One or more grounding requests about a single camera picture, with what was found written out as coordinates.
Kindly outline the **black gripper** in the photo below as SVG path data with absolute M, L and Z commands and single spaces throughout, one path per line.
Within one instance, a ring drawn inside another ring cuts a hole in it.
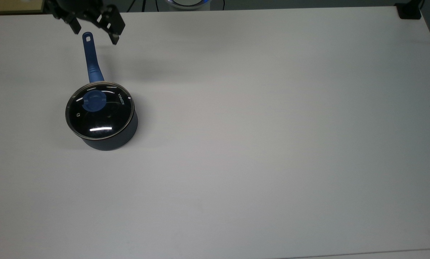
M 68 24 L 76 35 L 82 28 L 79 20 L 90 22 L 107 32 L 113 45 L 117 45 L 125 28 L 118 7 L 111 0 L 45 0 L 44 12 Z

